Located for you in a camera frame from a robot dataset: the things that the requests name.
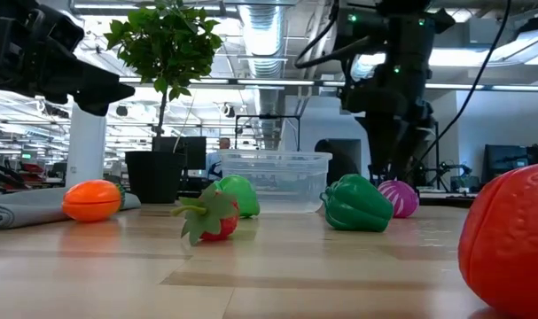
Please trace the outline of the green plant in black pot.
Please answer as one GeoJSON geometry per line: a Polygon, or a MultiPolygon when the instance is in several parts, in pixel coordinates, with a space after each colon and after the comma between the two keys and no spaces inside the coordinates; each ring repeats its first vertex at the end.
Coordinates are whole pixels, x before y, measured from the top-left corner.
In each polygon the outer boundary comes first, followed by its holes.
{"type": "Polygon", "coordinates": [[[128,14],[125,21],[112,20],[104,34],[107,48],[150,83],[160,95],[158,123],[150,151],[125,153],[130,191],[143,204],[175,202],[185,157],[175,147],[162,149],[167,104],[189,86],[211,73],[215,53],[222,39],[214,32],[218,22],[207,17],[205,8],[187,6],[183,0],[154,0],[128,14]]]}

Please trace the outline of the orange toy carrot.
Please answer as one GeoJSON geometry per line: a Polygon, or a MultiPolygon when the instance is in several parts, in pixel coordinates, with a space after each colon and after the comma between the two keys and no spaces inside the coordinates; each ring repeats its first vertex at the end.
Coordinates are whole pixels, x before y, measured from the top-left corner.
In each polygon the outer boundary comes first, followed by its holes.
{"type": "Polygon", "coordinates": [[[107,180],[89,180],[71,187],[64,195],[62,211],[78,222],[101,222],[119,212],[125,190],[107,180]]]}

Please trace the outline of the large red toy fruit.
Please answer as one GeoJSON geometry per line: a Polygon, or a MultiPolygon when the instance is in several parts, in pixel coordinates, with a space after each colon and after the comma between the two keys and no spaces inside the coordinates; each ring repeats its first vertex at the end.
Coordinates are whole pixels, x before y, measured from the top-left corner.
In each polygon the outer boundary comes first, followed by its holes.
{"type": "Polygon", "coordinates": [[[459,238],[458,266],[490,307],[538,319],[538,164],[494,178],[477,195],[459,238]]]}

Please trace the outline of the purple white toy onion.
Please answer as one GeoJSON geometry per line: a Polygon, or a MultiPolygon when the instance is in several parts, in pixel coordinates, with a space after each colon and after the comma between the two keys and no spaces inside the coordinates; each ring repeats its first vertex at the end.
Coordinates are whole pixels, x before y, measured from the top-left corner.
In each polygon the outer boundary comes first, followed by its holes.
{"type": "Polygon", "coordinates": [[[379,185],[378,191],[392,203],[393,218],[408,218],[419,208],[418,195],[405,182],[385,181],[379,185]]]}

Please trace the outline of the person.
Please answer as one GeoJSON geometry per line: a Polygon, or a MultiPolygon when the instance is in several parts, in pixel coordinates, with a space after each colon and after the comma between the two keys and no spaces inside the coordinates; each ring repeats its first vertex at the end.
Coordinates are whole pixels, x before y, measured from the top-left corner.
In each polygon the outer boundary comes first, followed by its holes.
{"type": "Polygon", "coordinates": [[[223,179],[222,176],[222,158],[220,150],[230,148],[230,140],[227,137],[219,139],[219,149],[215,152],[208,153],[206,156],[206,179],[209,181],[219,181],[223,179]]]}

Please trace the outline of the folded grey cloth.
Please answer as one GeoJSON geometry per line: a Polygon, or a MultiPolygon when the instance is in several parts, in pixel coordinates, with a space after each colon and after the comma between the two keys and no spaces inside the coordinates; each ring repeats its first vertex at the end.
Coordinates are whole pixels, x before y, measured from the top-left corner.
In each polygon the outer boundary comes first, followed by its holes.
{"type": "Polygon", "coordinates": [[[50,188],[0,195],[0,230],[68,220],[62,210],[67,191],[50,188]]]}

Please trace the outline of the silver ventilation duct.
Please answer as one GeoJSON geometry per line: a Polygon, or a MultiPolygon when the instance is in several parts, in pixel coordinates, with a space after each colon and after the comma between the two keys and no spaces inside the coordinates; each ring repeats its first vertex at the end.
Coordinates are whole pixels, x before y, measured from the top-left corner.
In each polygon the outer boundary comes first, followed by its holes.
{"type": "MultiPolygon", "coordinates": [[[[243,40],[248,66],[254,79],[277,79],[284,75],[285,9],[273,5],[240,5],[243,40]]],[[[255,107],[259,115],[282,115],[283,99],[277,89],[257,89],[254,93],[255,107]]],[[[282,120],[260,120],[262,146],[275,150],[280,144],[282,120]]]]}

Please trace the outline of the light green toy fruit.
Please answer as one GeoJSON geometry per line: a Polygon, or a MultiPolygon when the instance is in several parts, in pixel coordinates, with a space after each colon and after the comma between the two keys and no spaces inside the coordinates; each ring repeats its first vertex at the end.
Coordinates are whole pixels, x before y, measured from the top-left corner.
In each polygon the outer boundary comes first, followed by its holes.
{"type": "Polygon", "coordinates": [[[217,190],[233,195],[238,203],[240,217],[252,218],[260,214],[260,204],[252,184],[241,175],[228,175],[214,182],[217,190]]]}

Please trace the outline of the black monitor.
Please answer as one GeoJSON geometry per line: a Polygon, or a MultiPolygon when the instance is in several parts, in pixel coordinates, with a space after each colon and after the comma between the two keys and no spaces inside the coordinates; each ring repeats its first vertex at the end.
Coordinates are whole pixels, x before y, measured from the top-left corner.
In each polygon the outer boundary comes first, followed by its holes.
{"type": "Polygon", "coordinates": [[[486,144],[481,181],[491,180],[508,171],[538,164],[538,144],[530,146],[486,144]]]}
{"type": "Polygon", "coordinates": [[[189,170],[206,168],[207,139],[204,136],[154,137],[152,148],[173,155],[177,164],[189,170]]]}

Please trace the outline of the clear plastic tupperware container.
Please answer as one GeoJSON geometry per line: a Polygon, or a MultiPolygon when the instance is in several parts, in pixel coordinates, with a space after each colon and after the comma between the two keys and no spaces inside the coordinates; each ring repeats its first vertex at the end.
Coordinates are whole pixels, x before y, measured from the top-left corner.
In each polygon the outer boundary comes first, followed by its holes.
{"type": "Polygon", "coordinates": [[[222,171],[256,192],[262,214],[314,213],[322,205],[332,155],[327,152],[222,150],[222,171]]]}

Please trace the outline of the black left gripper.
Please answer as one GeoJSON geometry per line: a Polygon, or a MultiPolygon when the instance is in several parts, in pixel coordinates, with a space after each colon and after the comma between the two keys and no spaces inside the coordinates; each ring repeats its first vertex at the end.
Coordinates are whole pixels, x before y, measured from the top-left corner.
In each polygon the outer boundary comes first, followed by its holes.
{"type": "Polygon", "coordinates": [[[71,94],[82,111],[95,116],[106,116],[108,104],[135,94],[105,69],[83,66],[81,75],[81,61],[58,46],[0,48],[0,89],[25,96],[71,94]]]}

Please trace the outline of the dark green toy bell pepper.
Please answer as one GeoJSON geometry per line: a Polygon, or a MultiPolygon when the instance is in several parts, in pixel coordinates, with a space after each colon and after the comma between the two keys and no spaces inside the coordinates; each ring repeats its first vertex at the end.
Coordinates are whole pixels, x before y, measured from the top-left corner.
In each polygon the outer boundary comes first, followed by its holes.
{"type": "Polygon", "coordinates": [[[393,204],[357,174],[343,175],[320,199],[325,220],[336,230],[383,232],[394,214],[393,204]]]}

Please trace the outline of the red toy strawberry green leaves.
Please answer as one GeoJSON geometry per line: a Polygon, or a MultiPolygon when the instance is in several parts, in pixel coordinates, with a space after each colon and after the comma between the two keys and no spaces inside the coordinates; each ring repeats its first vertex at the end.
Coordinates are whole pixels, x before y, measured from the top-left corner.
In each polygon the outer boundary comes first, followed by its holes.
{"type": "Polygon", "coordinates": [[[220,191],[215,184],[205,188],[198,198],[179,198],[180,206],[171,214],[183,215],[181,237],[188,237],[190,245],[200,241],[227,239],[237,228],[239,206],[234,195],[220,191]]]}

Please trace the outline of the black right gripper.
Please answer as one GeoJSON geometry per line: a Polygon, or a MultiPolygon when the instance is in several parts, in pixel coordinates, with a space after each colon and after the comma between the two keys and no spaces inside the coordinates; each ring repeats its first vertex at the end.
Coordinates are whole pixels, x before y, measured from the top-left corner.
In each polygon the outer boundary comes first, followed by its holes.
{"type": "Polygon", "coordinates": [[[371,78],[347,81],[341,108],[362,113],[358,121],[367,131],[370,172],[382,175],[395,142],[393,128],[408,128],[394,155],[394,176],[401,180],[422,143],[422,130],[433,127],[433,109],[424,99],[429,66],[378,66],[371,78]]]}

